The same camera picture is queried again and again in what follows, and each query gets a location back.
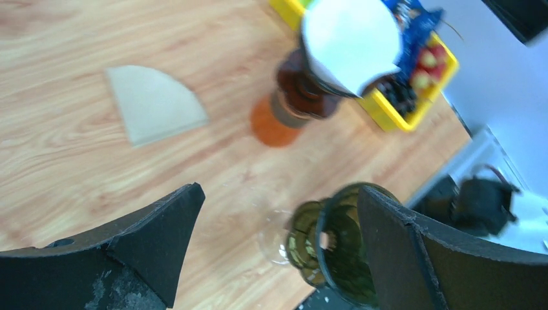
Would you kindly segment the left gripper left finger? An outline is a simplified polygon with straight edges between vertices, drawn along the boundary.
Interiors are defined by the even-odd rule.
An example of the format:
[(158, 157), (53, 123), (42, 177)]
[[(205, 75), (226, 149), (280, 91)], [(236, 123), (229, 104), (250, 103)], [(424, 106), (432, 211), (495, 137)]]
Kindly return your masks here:
[(43, 248), (1, 253), (2, 309), (169, 309), (198, 214), (198, 183)]

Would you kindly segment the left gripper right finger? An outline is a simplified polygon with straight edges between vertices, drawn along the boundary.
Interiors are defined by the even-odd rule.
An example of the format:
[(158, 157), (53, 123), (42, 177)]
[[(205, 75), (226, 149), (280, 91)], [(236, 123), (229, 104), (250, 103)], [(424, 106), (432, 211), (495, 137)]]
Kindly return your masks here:
[(381, 309), (546, 309), (547, 256), (482, 240), (371, 186), (357, 211)]

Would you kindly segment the olive plastic coffee dripper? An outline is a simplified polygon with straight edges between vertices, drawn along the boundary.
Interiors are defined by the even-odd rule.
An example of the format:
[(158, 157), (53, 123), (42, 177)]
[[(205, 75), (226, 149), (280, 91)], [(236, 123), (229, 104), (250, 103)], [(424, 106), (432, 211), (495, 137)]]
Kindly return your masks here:
[(331, 197), (299, 205), (289, 221), (285, 248), (307, 284), (375, 309), (378, 299), (357, 213), (359, 189), (365, 185), (351, 183)]

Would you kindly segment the brown paper coffee filter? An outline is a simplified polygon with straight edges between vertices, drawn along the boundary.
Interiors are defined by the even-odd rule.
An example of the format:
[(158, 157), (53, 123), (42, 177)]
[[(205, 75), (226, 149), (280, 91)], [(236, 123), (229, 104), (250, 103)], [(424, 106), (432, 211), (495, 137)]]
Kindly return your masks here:
[(196, 94), (150, 67), (124, 65), (105, 70), (128, 140), (141, 147), (209, 123)]

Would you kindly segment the brown plastic coffee dripper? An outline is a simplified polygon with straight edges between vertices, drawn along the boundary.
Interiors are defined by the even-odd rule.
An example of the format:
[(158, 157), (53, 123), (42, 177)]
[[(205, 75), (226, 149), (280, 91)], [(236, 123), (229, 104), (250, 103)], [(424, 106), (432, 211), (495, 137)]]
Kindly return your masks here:
[(300, 37), (295, 50), (290, 52), (279, 66), (276, 80), (284, 93), (289, 110), (305, 118), (326, 119), (334, 114), (344, 98), (358, 99), (367, 96), (375, 87), (393, 78), (384, 74), (366, 84), (358, 94), (337, 90), (311, 71), (304, 41)]

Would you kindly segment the white paper coffee filter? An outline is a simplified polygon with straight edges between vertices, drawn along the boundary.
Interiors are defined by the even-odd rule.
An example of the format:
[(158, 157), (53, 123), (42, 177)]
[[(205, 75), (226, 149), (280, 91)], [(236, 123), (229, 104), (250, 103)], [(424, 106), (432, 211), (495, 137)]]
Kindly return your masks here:
[(312, 1), (301, 32), (311, 71), (335, 90), (360, 97), (401, 70), (401, 29), (382, 1)]

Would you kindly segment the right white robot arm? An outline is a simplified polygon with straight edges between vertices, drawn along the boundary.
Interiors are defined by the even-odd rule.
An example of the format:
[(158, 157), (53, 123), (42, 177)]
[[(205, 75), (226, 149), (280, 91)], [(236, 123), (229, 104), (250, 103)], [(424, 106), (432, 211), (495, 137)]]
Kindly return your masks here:
[(411, 208), (477, 238), (547, 254), (547, 198), (517, 187), (492, 165), (459, 181), (440, 177)]

